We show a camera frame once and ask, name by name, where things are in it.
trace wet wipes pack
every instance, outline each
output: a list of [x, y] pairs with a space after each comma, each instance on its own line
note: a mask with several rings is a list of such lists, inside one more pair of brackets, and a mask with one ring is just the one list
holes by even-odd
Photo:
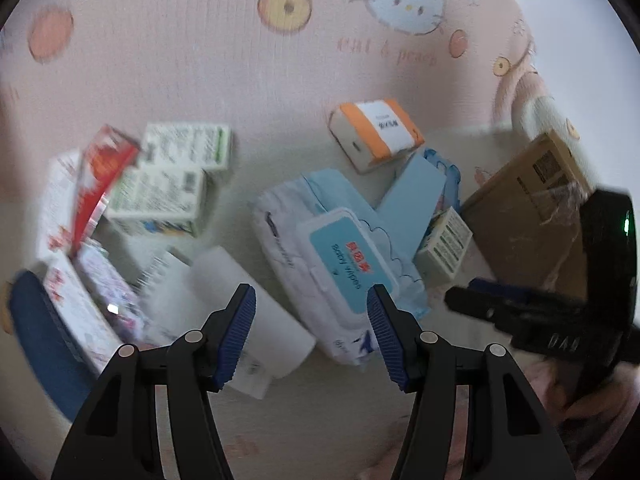
[[398, 283], [355, 215], [337, 208], [298, 225], [309, 272], [340, 324], [357, 328], [367, 320], [367, 292], [381, 283], [393, 297]]

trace roll of paper towel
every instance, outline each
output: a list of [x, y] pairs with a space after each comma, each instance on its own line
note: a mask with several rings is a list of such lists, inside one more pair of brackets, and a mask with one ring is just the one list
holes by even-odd
[[222, 247], [196, 258], [189, 279], [200, 301], [216, 308], [226, 306], [240, 283], [255, 289], [255, 318], [244, 350], [274, 377], [298, 368], [315, 346], [316, 339]]

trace spiral notebook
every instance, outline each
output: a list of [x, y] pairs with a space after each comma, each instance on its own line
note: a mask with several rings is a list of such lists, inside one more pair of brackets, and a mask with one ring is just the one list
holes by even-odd
[[[147, 334], [159, 345], [170, 345], [189, 330], [201, 328], [212, 312], [188, 285], [189, 272], [190, 266], [167, 251], [153, 260], [138, 282], [140, 305], [151, 320]], [[271, 379], [264, 366], [242, 352], [228, 385], [263, 399]]]

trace silver screw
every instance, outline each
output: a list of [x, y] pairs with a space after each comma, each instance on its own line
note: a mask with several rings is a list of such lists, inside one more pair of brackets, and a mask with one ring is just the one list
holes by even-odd
[[135, 352], [136, 349], [133, 348], [133, 346], [131, 345], [123, 345], [118, 349], [118, 355], [120, 357], [130, 357], [133, 355], [133, 352]]
[[438, 334], [436, 334], [435, 332], [429, 332], [427, 330], [426, 332], [422, 332], [420, 334], [420, 340], [423, 341], [424, 343], [428, 343], [432, 345], [438, 342]]
[[504, 349], [504, 346], [493, 344], [489, 346], [489, 352], [497, 357], [504, 357], [507, 354], [507, 351]]
[[191, 330], [184, 335], [184, 340], [187, 343], [197, 343], [202, 339], [202, 332], [200, 330]]

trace teal label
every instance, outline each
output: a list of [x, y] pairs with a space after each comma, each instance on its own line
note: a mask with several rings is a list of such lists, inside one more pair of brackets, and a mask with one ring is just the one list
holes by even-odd
[[373, 285], [381, 283], [392, 290], [392, 281], [351, 219], [325, 225], [309, 240], [354, 313], [366, 312], [367, 293]]

